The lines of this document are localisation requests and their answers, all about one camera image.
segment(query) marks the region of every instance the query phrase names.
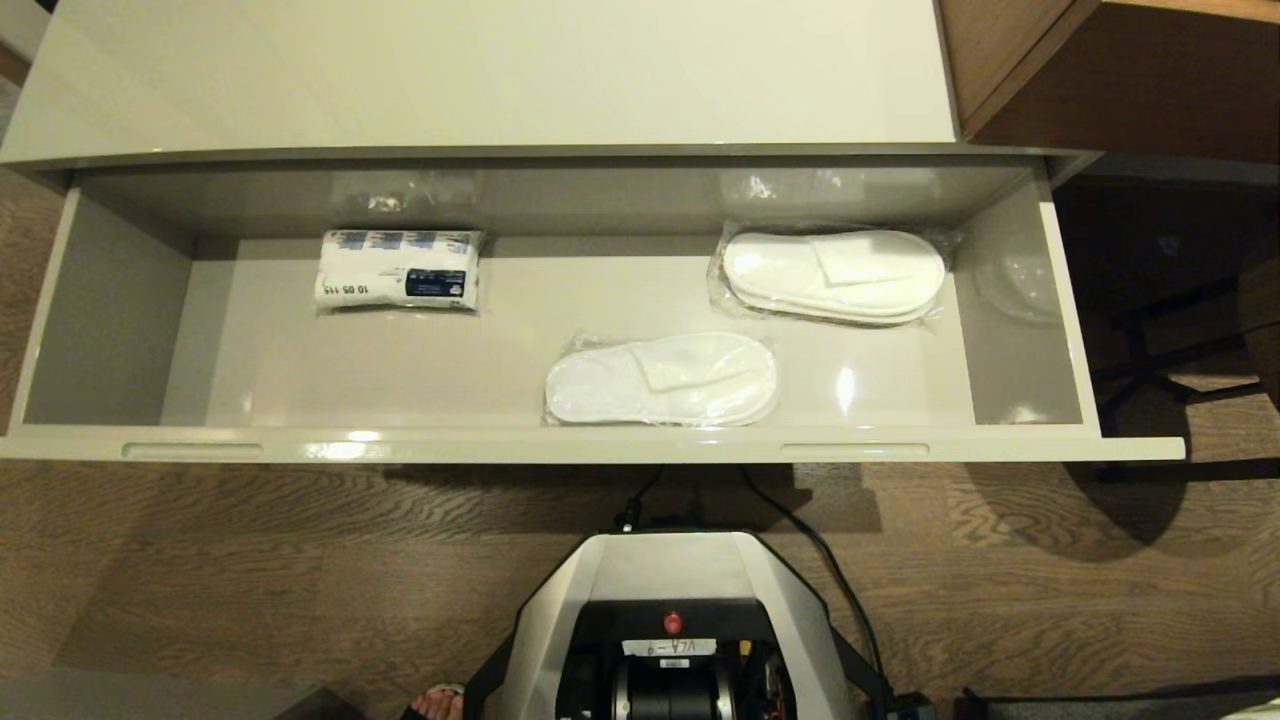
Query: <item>white slippers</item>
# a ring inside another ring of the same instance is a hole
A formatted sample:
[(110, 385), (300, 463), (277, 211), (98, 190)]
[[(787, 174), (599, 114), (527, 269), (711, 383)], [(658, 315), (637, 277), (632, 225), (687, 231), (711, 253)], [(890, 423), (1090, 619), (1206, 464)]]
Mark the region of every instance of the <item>white slippers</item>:
[(746, 425), (777, 393), (773, 354), (719, 332), (575, 352), (547, 375), (547, 409), (564, 423)]
[(723, 266), (730, 288), (753, 307), (877, 325), (927, 314), (947, 274), (932, 245), (881, 229), (742, 233), (724, 245)]

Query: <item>sticker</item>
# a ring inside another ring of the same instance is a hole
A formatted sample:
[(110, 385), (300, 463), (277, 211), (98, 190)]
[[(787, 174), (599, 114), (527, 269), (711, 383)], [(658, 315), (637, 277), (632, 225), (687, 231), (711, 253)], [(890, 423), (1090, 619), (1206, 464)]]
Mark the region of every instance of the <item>sticker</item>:
[(402, 240), (404, 240), (402, 232), (375, 232), (370, 233), (369, 246), (375, 250), (399, 250)]
[(465, 270), (410, 270), (404, 275), (404, 295), (410, 297), (461, 296), (467, 282)]
[(716, 638), (675, 638), (669, 641), (622, 641), (622, 655), (671, 657), (673, 655), (716, 655)]
[(454, 255), (466, 255), (471, 251), (471, 233), (468, 232), (435, 233), (435, 240), (443, 241), (444, 249)]
[(365, 231), (343, 231), (338, 233), (338, 247), (343, 250), (360, 250), (365, 246)]
[(404, 233), (404, 245), (419, 250), (430, 250), (435, 245), (434, 232), (408, 232)]

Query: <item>toe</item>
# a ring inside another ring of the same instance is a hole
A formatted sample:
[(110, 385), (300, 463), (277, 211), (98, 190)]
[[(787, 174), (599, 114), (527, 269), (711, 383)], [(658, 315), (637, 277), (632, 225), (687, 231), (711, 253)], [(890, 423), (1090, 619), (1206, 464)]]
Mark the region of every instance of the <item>toe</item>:
[(449, 715), (445, 720), (462, 720), (462, 696), (453, 696), (449, 703)]
[(421, 715), (422, 717), (426, 717), (426, 714), (431, 711), (431, 703), (435, 702), (435, 700), (439, 697), (440, 697), (440, 691), (426, 693), (417, 698), (419, 706), (415, 707), (413, 710), (416, 710), (417, 714)]
[(431, 698), (431, 703), (426, 708), (428, 720), (444, 720), (445, 712), (449, 708), (449, 702), (453, 701), (453, 693), (444, 691), (440, 694)]

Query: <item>foot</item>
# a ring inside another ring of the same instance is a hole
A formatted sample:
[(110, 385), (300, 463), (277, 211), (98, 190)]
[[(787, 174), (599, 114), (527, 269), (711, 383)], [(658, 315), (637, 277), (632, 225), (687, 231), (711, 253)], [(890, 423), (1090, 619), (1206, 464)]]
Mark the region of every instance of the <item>foot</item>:
[(462, 720), (462, 696), (453, 691), (431, 691), (410, 705), (426, 720)]

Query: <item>drawer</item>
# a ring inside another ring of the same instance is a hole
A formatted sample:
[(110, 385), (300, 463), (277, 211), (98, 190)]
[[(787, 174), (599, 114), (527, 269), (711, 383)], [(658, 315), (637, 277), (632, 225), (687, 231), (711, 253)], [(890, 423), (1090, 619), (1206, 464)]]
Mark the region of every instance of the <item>drawer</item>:
[[(864, 329), (726, 314), (723, 222), (959, 231), (941, 313)], [(317, 314), (332, 227), (479, 227), (480, 313)], [(543, 382), (580, 333), (773, 347), (744, 428), (570, 427)], [(1032, 158), (198, 165), (84, 172), (68, 196), (8, 457), (792, 462), (1176, 459), (1105, 439)]]

